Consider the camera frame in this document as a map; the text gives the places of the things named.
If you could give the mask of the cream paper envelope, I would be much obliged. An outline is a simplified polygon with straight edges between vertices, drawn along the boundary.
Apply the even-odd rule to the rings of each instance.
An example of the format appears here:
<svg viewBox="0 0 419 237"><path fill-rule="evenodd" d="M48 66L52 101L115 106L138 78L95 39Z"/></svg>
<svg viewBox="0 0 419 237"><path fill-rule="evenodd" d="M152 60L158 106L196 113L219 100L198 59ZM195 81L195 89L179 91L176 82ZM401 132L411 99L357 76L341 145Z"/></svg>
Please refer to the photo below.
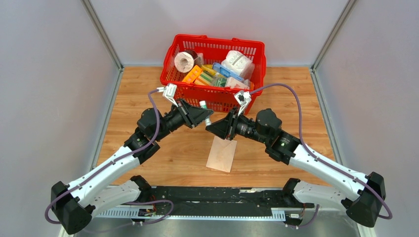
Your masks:
<svg viewBox="0 0 419 237"><path fill-rule="evenodd" d="M214 137L206 163L207 168L229 173L231 172L237 141Z"/></svg>

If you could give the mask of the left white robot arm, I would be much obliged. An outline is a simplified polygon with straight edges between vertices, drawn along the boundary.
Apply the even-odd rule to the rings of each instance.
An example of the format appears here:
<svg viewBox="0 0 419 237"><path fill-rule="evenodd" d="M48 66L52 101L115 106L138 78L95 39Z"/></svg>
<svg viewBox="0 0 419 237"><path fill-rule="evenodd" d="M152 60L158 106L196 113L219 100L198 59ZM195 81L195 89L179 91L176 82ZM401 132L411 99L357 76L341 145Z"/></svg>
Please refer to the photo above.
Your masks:
<svg viewBox="0 0 419 237"><path fill-rule="evenodd" d="M164 114L156 107L146 109L134 133L105 162L68 184L59 181L51 187L51 204L47 210L51 210L58 219L56 223L72 235L105 210L126 202L148 203L151 191L141 176L134 176L115 188L107 187L152 157L160 149L160 140L183 125L197 127L213 113L211 109L190 105L183 99L176 100Z"/></svg>

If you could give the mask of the green white glue stick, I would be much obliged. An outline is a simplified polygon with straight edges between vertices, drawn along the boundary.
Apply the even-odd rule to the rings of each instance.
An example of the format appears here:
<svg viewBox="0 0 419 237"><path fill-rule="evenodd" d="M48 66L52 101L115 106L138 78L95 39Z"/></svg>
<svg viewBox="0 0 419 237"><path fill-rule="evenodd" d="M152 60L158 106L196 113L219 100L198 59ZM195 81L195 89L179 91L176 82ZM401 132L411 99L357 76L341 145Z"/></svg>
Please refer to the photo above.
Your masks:
<svg viewBox="0 0 419 237"><path fill-rule="evenodd" d="M206 104L206 102L205 102L205 101L200 101L200 102L199 102L199 104L200 104L200 107L201 107L201 108L203 108L203 109L207 109L207 104Z"/></svg>

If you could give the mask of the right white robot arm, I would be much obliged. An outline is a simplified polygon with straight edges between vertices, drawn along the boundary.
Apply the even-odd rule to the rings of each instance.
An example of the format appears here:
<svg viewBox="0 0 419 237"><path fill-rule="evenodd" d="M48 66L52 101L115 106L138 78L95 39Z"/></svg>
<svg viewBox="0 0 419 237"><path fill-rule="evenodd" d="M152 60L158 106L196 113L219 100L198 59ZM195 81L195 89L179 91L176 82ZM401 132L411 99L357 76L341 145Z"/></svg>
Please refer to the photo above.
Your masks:
<svg viewBox="0 0 419 237"><path fill-rule="evenodd" d="M261 142L273 160L305 170L330 184L313 185L291 178L282 192L283 203L328 205L344 210L356 223L372 228L380 215L386 197L384 177L351 170L314 151L299 138L282 129L282 121L271 109L257 113L256 118L239 115L233 108L225 118L213 122L206 130L215 136L232 140L236 135Z"/></svg>

